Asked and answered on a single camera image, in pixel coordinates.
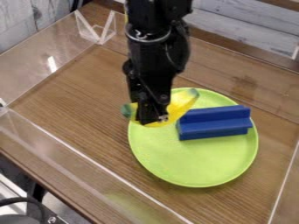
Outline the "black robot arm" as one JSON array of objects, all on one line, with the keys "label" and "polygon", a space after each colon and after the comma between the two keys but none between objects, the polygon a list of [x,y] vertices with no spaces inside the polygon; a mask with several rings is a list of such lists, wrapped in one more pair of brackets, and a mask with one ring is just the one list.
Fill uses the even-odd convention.
[{"label": "black robot arm", "polygon": [[127,57],[122,64],[134,119],[146,125],[168,118],[173,78],[190,57],[192,0],[125,0]]}]

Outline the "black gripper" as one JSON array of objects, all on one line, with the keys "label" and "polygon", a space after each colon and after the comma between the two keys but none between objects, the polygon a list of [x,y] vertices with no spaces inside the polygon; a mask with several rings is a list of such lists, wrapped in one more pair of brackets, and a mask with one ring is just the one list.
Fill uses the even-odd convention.
[{"label": "black gripper", "polygon": [[172,28],[161,36],[138,38],[127,31],[127,59],[122,65],[130,102],[137,102],[135,120],[146,125],[168,120],[173,78],[185,68],[190,55],[189,34]]}]

